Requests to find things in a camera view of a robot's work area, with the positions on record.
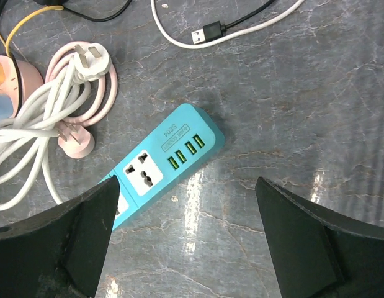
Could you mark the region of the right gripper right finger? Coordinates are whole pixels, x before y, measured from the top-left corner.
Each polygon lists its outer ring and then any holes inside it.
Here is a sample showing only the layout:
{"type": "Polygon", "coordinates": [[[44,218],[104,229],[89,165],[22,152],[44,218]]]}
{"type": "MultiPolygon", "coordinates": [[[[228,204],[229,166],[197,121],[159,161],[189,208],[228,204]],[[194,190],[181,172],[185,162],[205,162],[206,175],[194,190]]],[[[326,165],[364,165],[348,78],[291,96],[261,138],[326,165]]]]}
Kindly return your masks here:
{"type": "Polygon", "coordinates": [[[282,297],[384,297],[384,227],[263,177],[255,192],[282,297]]]}

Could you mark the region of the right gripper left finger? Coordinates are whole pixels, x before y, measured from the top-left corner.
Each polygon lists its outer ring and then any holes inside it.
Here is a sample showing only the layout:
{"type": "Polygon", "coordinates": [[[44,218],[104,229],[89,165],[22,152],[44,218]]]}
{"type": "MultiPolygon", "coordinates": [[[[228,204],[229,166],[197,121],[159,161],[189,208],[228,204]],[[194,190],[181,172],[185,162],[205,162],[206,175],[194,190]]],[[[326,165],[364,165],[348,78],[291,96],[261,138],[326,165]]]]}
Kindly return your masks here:
{"type": "Polygon", "coordinates": [[[0,297],[94,297],[119,194],[112,176],[78,197],[0,227],[0,297]]]}

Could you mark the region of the blue charger plug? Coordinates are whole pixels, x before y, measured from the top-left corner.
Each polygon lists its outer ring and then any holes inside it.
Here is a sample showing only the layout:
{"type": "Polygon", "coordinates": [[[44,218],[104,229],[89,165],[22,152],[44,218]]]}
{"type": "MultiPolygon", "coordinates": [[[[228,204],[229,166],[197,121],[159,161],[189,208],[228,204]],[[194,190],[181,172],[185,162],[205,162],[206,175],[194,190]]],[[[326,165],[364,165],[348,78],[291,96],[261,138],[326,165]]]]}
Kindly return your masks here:
{"type": "Polygon", "coordinates": [[[14,108],[8,95],[0,94],[0,120],[8,119],[13,115],[14,108]]]}

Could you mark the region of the teal power strip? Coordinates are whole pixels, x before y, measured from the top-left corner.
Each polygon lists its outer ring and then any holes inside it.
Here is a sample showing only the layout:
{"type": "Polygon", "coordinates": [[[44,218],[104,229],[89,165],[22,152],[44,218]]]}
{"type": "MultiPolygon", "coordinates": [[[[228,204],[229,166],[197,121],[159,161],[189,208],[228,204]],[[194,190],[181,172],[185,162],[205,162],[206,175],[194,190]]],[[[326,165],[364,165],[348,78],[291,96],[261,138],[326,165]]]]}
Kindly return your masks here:
{"type": "Polygon", "coordinates": [[[179,105],[105,176],[120,184],[113,228],[196,173],[224,144],[223,132],[202,108],[179,105]]]}

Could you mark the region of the pink round socket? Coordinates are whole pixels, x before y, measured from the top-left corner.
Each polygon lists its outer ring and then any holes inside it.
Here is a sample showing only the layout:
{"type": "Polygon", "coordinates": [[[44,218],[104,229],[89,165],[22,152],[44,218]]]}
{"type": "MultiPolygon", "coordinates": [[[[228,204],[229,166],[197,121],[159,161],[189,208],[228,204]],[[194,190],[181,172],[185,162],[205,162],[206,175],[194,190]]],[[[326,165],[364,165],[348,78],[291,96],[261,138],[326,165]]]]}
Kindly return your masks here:
{"type": "Polygon", "coordinates": [[[0,55],[0,64],[6,73],[6,80],[0,85],[0,94],[11,98],[14,112],[10,118],[14,118],[28,97],[42,86],[43,79],[30,63],[0,55]]]}

